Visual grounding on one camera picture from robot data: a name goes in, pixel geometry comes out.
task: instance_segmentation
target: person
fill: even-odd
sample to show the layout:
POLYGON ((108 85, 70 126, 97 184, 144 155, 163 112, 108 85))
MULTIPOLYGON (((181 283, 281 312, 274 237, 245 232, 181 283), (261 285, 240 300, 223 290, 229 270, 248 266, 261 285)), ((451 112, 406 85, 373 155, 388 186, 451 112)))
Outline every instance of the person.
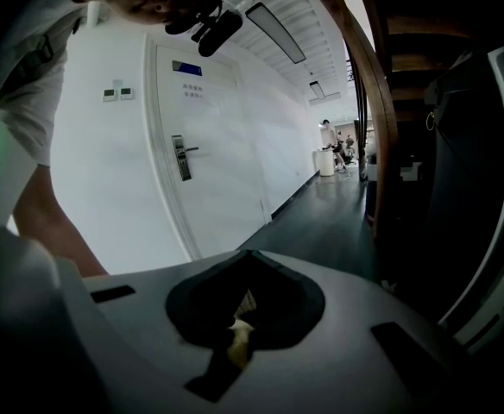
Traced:
POLYGON ((331 140, 331 142, 333 142, 333 141, 337 142, 337 131, 335 130, 335 127, 331 124, 331 122, 329 120, 323 120, 323 122, 321 124, 323 124, 325 126, 326 131, 329 134, 329 139, 331 140))
MULTIPOLYGON (((16 227, 20 235, 37 240, 53 255, 74 261, 84 277, 106 271, 56 200, 50 147, 67 40, 79 23, 78 12, 90 1, 97 0, 28 0, 14 22, 5 23, 9 28, 0 37, 0 120, 37 163, 14 209, 16 227)), ((98 1, 133 22, 165 24, 171 34, 188 30, 200 13, 210 14, 221 3, 98 1)))
POLYGON ((343 157, 344 162, 345 162, 346 152, 345 152, 345 150, 344 150, 344 146, 343 146, 344 141, 342 141, 342 131, 341 131, 341 130, 338 130, 337 135, 338 135, 338 137, 337 137, 337 142, 340 144, 340 156, 342 156, 342 157, 343 157))
POLYGON ((348 169, 346 168, 346 165, 344 164, 344 159, 341 155, 342 152, 342 141, 337 141, 337 144, 332 146, 332 152, 335 154, 337 157, 337 170, 341 171, 347 171, 348 169))
POLYGON ((346 148, 351 148, 354 145, 354 139, 352 138, 351 135, 348 135, 348 138, 346 138, 346 148))

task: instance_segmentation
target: blue label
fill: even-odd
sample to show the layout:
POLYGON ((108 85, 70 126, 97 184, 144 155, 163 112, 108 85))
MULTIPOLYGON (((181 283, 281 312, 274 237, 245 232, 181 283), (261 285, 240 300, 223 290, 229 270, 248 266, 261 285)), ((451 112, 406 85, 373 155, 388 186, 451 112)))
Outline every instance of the blue label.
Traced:
POLYGON ((176 72, 190 73, 191 75, 198 75, 202 77, 202 68, 200 66, 189 65, 188 63, 181 63, 180 61, 172 61, 173 70, 176 72))

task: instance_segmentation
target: electronic door lock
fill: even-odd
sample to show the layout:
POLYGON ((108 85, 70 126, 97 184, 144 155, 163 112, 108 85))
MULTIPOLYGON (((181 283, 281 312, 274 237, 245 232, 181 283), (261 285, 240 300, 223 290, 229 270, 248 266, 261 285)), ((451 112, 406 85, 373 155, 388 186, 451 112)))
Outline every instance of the electronic door lock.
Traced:
POLYGON ((185 148, 183 137, 181 135, 172 135, 172 142, 173 150, 175 150, 175 156, 177 158, 177 165, 180 168, 181 180, 188 181, 189 179, 192 179, 192 175, 189 163, 186 160, 186 153, 198 150, 198 147, 185 148))

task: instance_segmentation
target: black slot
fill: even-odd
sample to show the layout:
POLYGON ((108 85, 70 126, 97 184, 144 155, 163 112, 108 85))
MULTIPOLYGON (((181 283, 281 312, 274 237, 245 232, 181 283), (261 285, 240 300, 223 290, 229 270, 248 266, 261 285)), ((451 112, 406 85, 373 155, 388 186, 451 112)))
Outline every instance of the black slot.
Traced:
POLYGON ((96 304, 101 304, 109 300, 123 298, 130 294, 135 293, 135 290, 129 285, 117 286, 115 288, 109 288, 108 290, 100 290, 99 292, 92 292, 91 297, 96 304))
POLYGON ((427 394, 447 380, 448 372, 397 323, 371 328, 388 359, 413 397, 427 394))

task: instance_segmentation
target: ceiling light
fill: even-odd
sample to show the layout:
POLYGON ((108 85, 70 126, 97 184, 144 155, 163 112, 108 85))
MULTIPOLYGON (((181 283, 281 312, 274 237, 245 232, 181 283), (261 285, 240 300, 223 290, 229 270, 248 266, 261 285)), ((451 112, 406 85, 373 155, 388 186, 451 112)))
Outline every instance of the ceiling light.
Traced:
POLYGON ((294 64, 300 63, 300 61, 304 61, 306 59, 302 49, 300 49, 300 46, 298 46, 285 27, 280 24, 277 17, 274 16, 268 8, 266 8, 265 4, 255 4, 252 8, 246 11, 246 16, 258 28, 269 35, 271 40, 277 43, 277 45, 286 55, 288 55, 288 58, 292 60, 294 64))
POLYGON ((310 83, 310 87, 312 88, 312 91, 315 93, 315 95, 317 95, 319 100, 324 100, 323 89, 321 89, 321 85, 317 81, 310 83))

